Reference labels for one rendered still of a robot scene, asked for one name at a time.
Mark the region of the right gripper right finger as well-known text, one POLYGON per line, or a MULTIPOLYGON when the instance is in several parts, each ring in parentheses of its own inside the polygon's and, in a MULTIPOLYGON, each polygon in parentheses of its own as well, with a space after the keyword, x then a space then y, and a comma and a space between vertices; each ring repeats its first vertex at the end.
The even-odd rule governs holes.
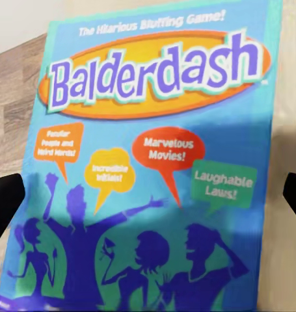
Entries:
POLYGON ((296 174, 288 174, 284 185, 283 195, 296 214, 296 174))

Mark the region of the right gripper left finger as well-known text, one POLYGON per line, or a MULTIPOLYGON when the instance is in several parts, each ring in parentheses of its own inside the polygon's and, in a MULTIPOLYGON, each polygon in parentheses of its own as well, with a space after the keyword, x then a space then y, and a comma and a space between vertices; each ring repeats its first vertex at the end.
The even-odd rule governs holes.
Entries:
POLYGON ((20 173, 0 177, 0 238, 25 199, 20 173))

